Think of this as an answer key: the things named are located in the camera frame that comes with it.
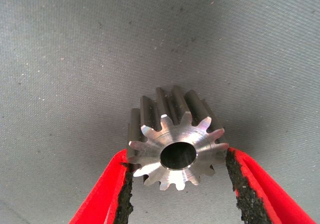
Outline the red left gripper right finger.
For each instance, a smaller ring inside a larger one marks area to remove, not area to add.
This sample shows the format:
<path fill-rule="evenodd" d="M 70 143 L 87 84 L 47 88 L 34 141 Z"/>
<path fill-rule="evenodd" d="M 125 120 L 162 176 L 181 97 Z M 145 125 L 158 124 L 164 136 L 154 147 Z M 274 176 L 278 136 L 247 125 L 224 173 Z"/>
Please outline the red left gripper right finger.
<path fill-rule="evenodd" d="M 228 148 L 225 163 L 245 224 L 315 223 L 247 153 Z"/>

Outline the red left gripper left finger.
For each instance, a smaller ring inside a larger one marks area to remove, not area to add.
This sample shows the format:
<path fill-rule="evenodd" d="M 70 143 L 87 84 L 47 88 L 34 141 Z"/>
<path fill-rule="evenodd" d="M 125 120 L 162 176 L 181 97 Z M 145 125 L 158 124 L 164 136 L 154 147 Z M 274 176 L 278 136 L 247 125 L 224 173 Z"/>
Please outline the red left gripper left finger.
<path fill-rule="evenodd" d="M 127 224 L 133 211 L 132 184 L 133 174 L 123 149 L 112 157 L 70 223 Z"/>

